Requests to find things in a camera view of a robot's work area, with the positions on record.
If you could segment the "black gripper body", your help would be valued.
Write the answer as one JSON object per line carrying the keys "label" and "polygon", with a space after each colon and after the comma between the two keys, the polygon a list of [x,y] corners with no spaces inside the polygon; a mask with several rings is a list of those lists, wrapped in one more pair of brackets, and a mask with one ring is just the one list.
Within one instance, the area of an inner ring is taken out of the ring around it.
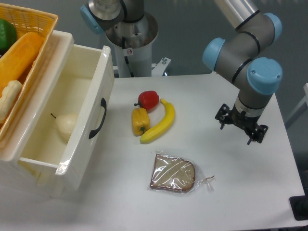
{"label": "black gripper body", "polygon": [[215,116],[219,123],[235,125],[243,130],[253,140],[252,142],[262,143],[269,127],[267,125],[259,125],[257,123],[259,118],[260,116],[249,117],[246,111],[239,112],[235,105],[230,109],[226,104],[220,107]]}

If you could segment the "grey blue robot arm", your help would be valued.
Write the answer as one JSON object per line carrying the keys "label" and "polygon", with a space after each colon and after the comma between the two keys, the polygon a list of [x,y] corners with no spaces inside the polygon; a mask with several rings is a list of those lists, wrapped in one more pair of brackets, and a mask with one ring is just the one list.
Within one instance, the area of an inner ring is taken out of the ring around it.
{"label": "grey blue robot arm", "polygon": [[[215,118],[233,124],[261,143],[266,125],[258,124],[265,107],[283,77],[281,66],[259,54],[282,32],[280,19],[262,14],[250,0],[218,0],[216,5],[237,35],[231,41],[213,39],[205,48],[203,63],[232,85],[239,93],[233,108],[222,105]],[[120,77],[149,77],[152,70],[152,43],[158,34],[157,21],[144,9],[142,0],[90,0],[80,13],[95,33],[105,33],[116,51]]]}

